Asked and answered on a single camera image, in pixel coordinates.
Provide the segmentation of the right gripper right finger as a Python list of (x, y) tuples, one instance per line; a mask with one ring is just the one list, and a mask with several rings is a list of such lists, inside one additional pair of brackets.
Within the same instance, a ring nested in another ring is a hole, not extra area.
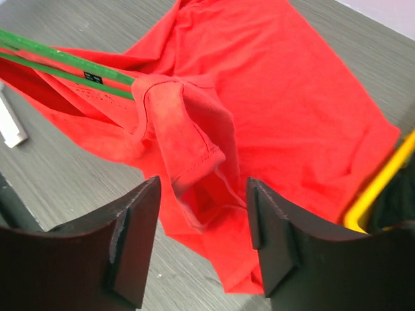
[(367, 235), (246, 183), (252, 244), (273, 310), (413, 310), (414, 223)]

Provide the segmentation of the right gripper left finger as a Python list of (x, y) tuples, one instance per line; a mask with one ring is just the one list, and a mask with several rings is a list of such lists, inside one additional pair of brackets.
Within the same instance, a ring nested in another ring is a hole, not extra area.
[(2, 310), (139, 310), (161, 201), (150, 178), (49, 231), (1, 228)]

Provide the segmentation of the yellow plastic tray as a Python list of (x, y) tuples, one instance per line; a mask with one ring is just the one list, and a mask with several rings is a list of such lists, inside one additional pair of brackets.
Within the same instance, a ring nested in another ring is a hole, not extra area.
[(343, 226), (359, 233), (366, 234), (365, 228), (370, 217), (372, 204), (414, 153), (414, 130), (403, 140), (384, 167), (373, 178), (368, 186), (357, 196), (343, 219)]

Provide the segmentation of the red tank top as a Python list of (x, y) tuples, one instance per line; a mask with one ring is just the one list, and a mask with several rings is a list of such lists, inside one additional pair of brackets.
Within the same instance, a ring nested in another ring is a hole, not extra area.
[(122, 54), (72, 49), (134, 78), (121, 98), (1, 60), (1, 80), (79, 147), (161, 179), (165, 234), (229, 294), (261, 294), (245, 185), (340, 223), (399, 138), (288, 1), (177, 1)]

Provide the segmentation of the green clothes hanger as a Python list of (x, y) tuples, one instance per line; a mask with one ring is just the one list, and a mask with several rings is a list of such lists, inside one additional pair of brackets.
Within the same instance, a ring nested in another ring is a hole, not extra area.
[(5, 30), (1, 30), (1, 58), (107, 94), (134, 98), (134, 77)]

